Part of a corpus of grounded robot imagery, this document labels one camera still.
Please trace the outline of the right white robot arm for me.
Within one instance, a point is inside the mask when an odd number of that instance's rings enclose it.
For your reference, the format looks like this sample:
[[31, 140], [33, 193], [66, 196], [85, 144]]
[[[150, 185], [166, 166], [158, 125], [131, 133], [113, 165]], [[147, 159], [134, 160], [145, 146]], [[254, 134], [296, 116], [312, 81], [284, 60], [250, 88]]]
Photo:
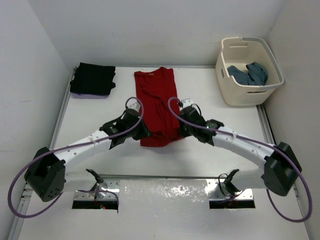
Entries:
[[178, 106], [181, 108], [179, 124], [182, 137], [193, 136], [201, 143], [231, 151], [257, 165], [253, 170], [233, 169], [228, 173], [219, 185], [221, 195], [231, 197], [245, 189], [267, 189], [282, 197], [288, 194], [298, 174], [285, 157], [299, 171], [302, 170], [288, 144], [264, 145], [248, 141], [220, 121], [205, 120], [190, 99], [179, 101]]

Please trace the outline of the black garment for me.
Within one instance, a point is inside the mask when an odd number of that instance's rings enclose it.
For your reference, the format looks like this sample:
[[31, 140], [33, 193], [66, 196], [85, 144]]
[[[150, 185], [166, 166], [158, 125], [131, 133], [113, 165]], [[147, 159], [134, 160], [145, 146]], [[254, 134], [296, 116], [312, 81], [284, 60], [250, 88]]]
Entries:
[[116, 87], [115, 66], [81, 62], [70, 82], [70, 92], [78, 95], [108, 96]]

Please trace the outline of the red garment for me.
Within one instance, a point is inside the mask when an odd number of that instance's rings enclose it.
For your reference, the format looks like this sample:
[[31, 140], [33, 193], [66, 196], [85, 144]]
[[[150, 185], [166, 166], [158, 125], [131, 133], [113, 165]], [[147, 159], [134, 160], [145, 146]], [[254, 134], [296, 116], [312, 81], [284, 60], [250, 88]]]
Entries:
[[160, 67], [152, 72], [134, 73], [136, 96], [143, 103], [143, 120], [152, 136], [140, 140], [142, 147], [160, 148], [181, 140], [180, 123], [168, 107], [177, 97], [174, 70]]

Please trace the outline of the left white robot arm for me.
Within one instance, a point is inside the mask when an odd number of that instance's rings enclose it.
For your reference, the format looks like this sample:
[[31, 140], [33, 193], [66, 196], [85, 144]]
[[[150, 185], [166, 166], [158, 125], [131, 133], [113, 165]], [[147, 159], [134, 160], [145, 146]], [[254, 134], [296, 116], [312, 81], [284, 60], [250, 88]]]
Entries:
[[52, 201], [64, 192], [101, 194], [107, 185], [96, 171], [87, 168], [75, 172], [73, 168], [123, 144], [126, 139], [138, 141], [151, 136], [143, 114], [143, 104], [137, 99], [125, 106], [120, 117], [104, 123], [87, 137], [59, 149], [41, 148], [24, 175], [26, 183], [43, 202]]

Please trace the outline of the purple t shirt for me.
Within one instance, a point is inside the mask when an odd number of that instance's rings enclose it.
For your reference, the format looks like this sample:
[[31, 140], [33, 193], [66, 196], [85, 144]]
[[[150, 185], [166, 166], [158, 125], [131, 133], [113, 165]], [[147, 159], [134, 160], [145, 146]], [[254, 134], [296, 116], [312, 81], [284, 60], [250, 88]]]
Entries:
[[77, 94], [77, 93], [71, 93], [71, 96], [75, 99], [106, 99], [107, 95], [93, 95], [93, 94]]

